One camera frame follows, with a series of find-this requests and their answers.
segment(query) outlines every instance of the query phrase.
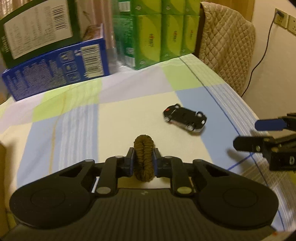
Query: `yellow line on tablecloth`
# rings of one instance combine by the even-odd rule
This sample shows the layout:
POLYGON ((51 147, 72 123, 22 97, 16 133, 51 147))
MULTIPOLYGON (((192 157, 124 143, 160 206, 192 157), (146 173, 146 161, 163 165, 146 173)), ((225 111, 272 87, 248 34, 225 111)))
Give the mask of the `yellow line on tablecloth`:
POLYGON ((57 123, 58 123, 58 121, 59 121, 60 117, 62 116, 64 109, 65 109, 67 92, 64 92, 62 95, 63 95, 63 104, 62 104, 61 114, 58 116, 58 118, 54 124, 53 130, 52 130, 52 149, 51 149, 50 159, 49 159, 49 171, 48 171, 49 174, 52 173, 57 123))

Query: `brown braided rope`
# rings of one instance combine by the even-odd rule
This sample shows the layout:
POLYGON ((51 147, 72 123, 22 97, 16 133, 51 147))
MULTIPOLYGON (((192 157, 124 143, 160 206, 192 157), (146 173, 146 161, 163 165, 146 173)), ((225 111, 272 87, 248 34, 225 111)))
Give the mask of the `brown braided rope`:
POLYGON ((150 136, 140 135, 134 143, 137 154, 137 161, 135 162, 134 174, 138 180, 142 182, 149 182, 154 177, 154 169, 152 163, 152 151, 154 142, 150 136))

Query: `white wall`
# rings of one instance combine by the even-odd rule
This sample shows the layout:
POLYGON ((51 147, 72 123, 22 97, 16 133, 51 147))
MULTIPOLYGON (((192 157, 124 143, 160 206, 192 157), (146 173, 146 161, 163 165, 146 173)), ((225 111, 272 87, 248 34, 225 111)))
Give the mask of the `white wall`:
MULTIPOLYGON (((275 8, 296 17, 296 8, 288 0, 255 1, 256 45, 250 70, 263 56, 275 8)), ((296 36, 273 25, 265 59, 254 71, 243 99, 259 118, 296 112, 296 36)))

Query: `blue box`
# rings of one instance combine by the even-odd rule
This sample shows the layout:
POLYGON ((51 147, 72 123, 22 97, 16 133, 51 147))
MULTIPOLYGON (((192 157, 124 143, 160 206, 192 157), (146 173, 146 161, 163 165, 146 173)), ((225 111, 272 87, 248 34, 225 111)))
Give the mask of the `blue box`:
POLYGON ((103 38, 57 49, 7 69, 2 78, 15 100, 110 75, 103 38))

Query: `beige quilted fabric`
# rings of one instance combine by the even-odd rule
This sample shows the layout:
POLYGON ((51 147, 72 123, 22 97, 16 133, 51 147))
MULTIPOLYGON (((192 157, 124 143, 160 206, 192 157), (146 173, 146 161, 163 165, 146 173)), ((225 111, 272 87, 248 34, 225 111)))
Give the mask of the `beige quilted fabric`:
POLYGON ((231 8, 209 2, 201 4, 205 26, 199 59, 241 95, 254 51, 255 28, 231 8))

